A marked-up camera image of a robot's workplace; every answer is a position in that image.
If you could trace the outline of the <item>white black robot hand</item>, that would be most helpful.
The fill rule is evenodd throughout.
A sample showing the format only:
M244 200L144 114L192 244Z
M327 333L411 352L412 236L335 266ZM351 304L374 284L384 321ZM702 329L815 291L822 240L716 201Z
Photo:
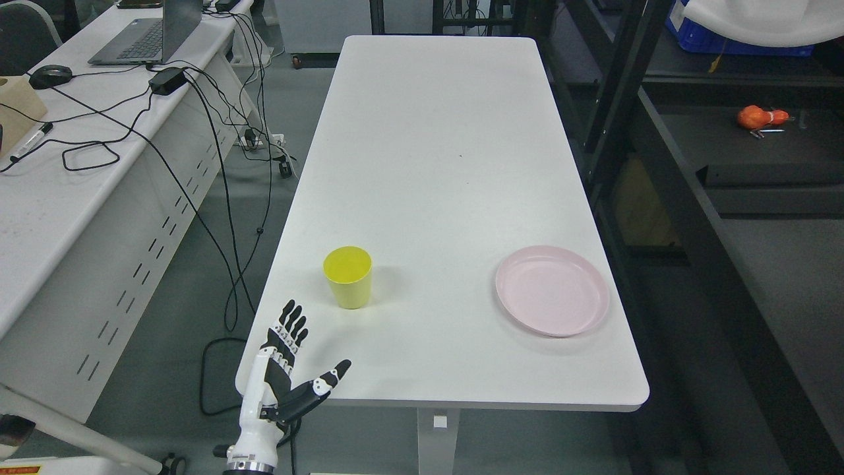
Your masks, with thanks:
M293 423L328 398L351 362L292 386L295 357L308 335L307 317L295 300L287 302L266 330L242 392L241 433L226 449L226 474L272 474L278 465L278 444Z

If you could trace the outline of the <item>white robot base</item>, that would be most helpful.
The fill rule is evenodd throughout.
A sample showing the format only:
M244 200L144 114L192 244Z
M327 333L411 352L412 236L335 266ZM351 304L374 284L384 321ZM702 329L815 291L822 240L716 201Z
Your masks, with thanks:
M100 456L11 458L34 431L34 423L2 415L2 474L144 474L138 467Z

